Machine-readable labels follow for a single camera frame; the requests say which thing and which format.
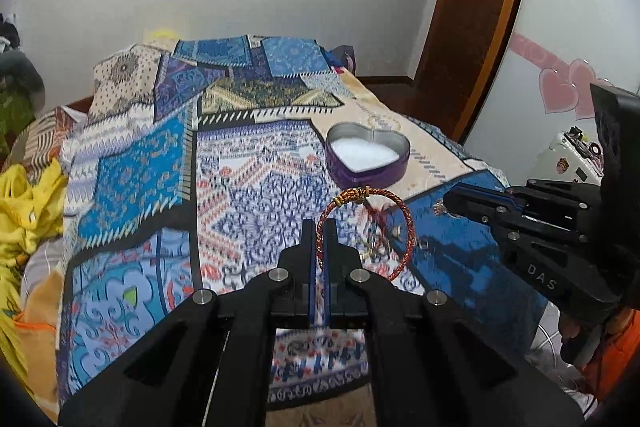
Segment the white drawer cabinet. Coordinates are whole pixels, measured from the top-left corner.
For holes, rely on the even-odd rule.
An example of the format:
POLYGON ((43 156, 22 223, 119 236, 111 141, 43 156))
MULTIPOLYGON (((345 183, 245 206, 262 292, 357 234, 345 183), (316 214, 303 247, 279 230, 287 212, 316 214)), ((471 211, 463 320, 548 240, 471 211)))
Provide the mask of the white drawer cabinet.
POLYGON ((599 142, 578 127, 559 132, 538 156, 528 179, 600 185, 603 153, 599 142))

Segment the purple heart-shaped tin box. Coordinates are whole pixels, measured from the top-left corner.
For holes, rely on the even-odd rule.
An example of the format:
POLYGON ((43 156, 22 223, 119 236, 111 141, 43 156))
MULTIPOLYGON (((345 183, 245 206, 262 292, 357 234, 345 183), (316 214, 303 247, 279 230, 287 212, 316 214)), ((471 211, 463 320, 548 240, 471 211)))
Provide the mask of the purple heart-shaped tin box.
POLYGON ((400 132, 341 122, 326 134, 326 168, 343 190, 365 185, 387 188, 405 176, 410 147, 400 132))

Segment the white heart-patterned sliding door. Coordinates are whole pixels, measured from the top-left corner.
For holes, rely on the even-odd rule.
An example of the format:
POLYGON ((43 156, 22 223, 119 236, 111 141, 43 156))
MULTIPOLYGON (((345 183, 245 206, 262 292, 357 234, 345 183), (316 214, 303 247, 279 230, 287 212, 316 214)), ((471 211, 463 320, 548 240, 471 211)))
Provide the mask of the white heart-patterned sliding door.
POLYGON ((638 90, 639 0, 521 0, 466 149, 524 183, 558 133, 576 126, 596 139, 599 80, 638 90))

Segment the blue patchwork bedspread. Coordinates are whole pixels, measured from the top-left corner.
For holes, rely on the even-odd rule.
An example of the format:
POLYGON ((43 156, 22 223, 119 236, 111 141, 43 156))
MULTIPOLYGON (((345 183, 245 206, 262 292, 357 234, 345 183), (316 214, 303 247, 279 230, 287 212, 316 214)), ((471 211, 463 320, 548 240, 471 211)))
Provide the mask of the blue patchwork bedspread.
POLYGON ((444 205, 461 183, 506 191, 503 174, 383 106, 317 43, 142 44, 99 62, 94 79, 85 124, 62 150, 60 413, 195 291, 240 291, 275 268, 306 220, 316 229, 314 321, 277 329, 262 426, 378 425, 363 331, 324 318, 328 220, 363 269, 407 293, 447 295, 528 362, 546 300, 501 263, 488 225, 444 205), (339 188, 324 142, 341 122, 405 135, 405 176, 387 188, 339 188))

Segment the dark purple bag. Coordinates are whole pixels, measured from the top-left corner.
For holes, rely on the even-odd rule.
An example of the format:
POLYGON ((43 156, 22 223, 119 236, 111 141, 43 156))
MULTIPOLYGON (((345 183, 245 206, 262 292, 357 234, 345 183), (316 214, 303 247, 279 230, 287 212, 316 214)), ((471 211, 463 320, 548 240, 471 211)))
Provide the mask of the dark purple bag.
POLYGON ((356 55, 355 49, 352 46, 343 44, 329 51, 329 62, 334 67, 346 69, 351 72, 352 75, 356 74, 356 55))

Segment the yellow blanket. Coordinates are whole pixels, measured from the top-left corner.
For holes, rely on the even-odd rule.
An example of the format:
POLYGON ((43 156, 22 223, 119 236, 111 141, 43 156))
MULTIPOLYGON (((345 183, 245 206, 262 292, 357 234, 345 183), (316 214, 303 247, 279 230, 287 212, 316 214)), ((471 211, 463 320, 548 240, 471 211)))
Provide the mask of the yellow blanket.
POLYGON ((22 311, 22 272, 44 241, 63 232, 67 181, 57 160, 36 183, 21 164, 1 173, 1 353, 21 384, 27 383, 26 358, 14 320, 22 311))

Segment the striped pillow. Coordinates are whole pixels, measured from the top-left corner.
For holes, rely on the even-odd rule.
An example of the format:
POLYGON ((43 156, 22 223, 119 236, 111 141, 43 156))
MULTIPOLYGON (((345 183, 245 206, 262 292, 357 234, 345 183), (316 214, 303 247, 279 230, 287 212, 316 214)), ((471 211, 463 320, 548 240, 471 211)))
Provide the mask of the striped pillow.
POLYGON ((33 121, 15 140, 2 170, 22 165, 31 178, 38 178, 54 158, 64 140, 87 117, 70 106, 58 106, 33 121))

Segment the pile of clothes and boxes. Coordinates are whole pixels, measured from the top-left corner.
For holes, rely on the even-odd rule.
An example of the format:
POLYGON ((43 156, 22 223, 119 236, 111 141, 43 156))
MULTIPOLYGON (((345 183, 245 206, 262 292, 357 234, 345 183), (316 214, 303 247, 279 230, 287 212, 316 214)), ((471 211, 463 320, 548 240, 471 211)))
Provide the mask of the pile of clothes and boxes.
POLYGON ((31 124, 44 101, 44 83, 22 48, 12 16, 1 15, 1 159, 31 124))

